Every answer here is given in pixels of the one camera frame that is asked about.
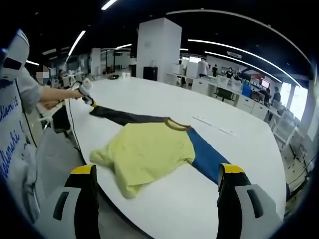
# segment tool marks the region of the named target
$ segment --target ceiling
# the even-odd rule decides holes
[[[73,54],[87,53],[92,47],[117,47],[132,43],[136,51],[139,23],[166,17],[182,27],[181,47],[189,53],[204,55],[204,51],[227,55],[228,48],[188,42],[199,39],[231,45],[259,55],[298,78],[313,79],[311,65],[288,41],[273,31],[252,21],[212,12],[190,12],[166,15],[187,9],[216,9],[242,14],[270,25],[315,62],[316,18],[310,0],[294,3],[275,0],[118,0],[106,11],[101,7],[107,0],[55,0],[49,4],[31,1],[21,6],[19,26],[30,43],[29,60],[46,62],[53,56],[63,57],[63,47],[72,46],[82,30],[85,35]],[[41,53],[56,48],[46,56]],[[271,74],[281,74],[271,65],[240,51],[242,60]],[[292,80],[278,77],[284,82]],[[304,87],[308,81],[298,80]]]

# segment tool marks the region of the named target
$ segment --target yellow t-shirt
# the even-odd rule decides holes
[[[133,198],[144,185],[193,162],[188,129],[171,119],[129,123],[103,149],[92,151],[90,161],[112,168],[122,195]]]

